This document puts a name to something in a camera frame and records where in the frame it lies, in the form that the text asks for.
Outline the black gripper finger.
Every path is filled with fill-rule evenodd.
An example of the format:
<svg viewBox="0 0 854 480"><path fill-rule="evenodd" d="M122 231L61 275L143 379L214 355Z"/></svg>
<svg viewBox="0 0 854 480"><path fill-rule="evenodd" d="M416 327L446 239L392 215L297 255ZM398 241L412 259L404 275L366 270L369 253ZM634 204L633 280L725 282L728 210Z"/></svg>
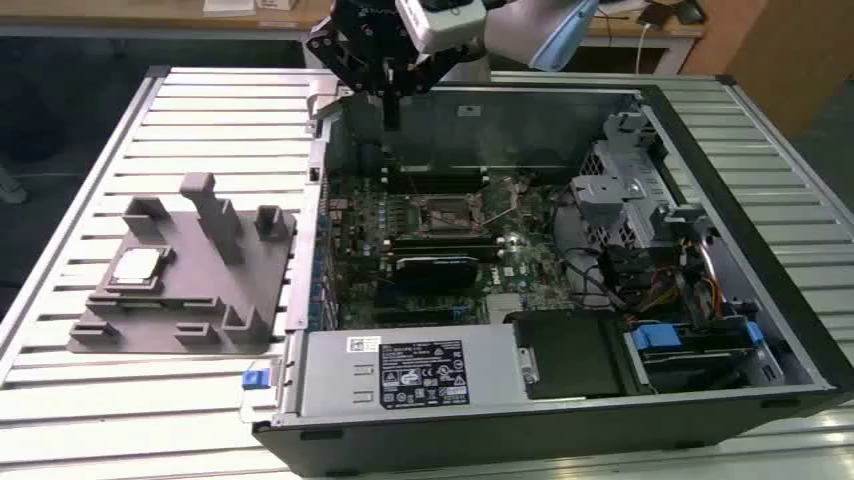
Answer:
<svg viewBox="0 0 854 480"><path fill-rule="evenodd" d="M392 63L392 130L402 124L401 103L405 97L425 94L468 55L468 46L458 45L428 56L396 59Z"/></svg>
<svg viewBox="0 0 854 480"><path fill-rule="evenodd" d="M333 20L325 20L313 28L306 46L350 89L375 98L382 109L383 128L392 131L392 69L388 60L383 63L361 60Z"/></svg>

